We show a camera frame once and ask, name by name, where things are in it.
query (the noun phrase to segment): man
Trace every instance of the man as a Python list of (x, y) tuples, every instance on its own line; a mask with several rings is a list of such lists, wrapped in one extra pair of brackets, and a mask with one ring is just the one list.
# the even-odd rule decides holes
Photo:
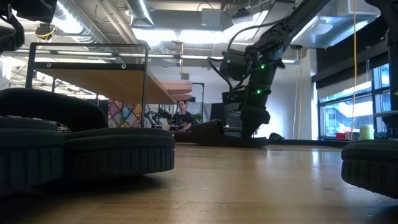
[(179, 101), (178, 107), (180, 108), (180, 111), (174, 115), (173, 120), (175, 121), (175, 125), (181, 126), (182, 128), (177, 131), (189, 131), (194, 119), (192, 114), (187, 111), (187, 101)]

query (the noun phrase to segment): wooden table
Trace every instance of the wooden table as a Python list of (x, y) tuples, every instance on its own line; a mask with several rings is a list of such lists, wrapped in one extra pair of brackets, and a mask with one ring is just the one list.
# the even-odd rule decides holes
[(398, 202), (346, 184), (340, 150), (178, 145), (175, 169), (2, 198), (9, 223), (398, 223)]
[[(144, 71), (141, 70), (41, 68), (37, 71), (123, 103), (142, 103)], [(146, 92), (147, 104), (176, 104), (174, 97), (150, 71), (147, 72)]]

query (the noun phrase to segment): dark shirt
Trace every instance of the dark shirt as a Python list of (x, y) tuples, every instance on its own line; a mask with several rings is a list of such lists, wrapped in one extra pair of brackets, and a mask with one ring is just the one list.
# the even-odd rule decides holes
[(176, 113), (173, 120), (175, 121), (175, 125), (181, 125), (183, 123), (192, 124), (194, 122), (192, 114), (188, 111), (184, 115)]

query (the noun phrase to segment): wooden floor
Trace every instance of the wooden floor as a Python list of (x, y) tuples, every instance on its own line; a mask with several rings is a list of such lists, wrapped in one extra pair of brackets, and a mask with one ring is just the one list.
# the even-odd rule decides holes
[(340, 150), (179, 145), (175, 169), (0, 198), (1, 223), (398, 223), (398, 202), (344, 183)]

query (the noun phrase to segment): robotic arm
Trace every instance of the robotic arm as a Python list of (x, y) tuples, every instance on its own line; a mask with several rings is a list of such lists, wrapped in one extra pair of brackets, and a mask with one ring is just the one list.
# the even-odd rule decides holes
[[(263, 33), (255, 44), (246, 47), (245, 52), (230, 49), (232, 39), (227, 51), (223, 52), (224, 59), (221, 62), (220, 71), (217, 71), (211, 59), (209, 60), (210, 65), (227, 82), (229, 82), (228, 78), (232, 78), (241, 81), (241, 84), (249, 77), (247, 86), (230, 87), (229, 92), (223, 93), (224, 104), (240, 103), (243, 138), (250, 138), (261, 124), (268, 124), (271, 117), (265, 105), (271, 93), (276, 69), (285, 67), (281, 59), (282, 54), (298, 32), (328, 2), (329, 0), (303, 0), (285, 19), (275, 22), (276, 25)], [(269, 26), (269, 24), (249, 27), (245, 30), (263, 26)]]

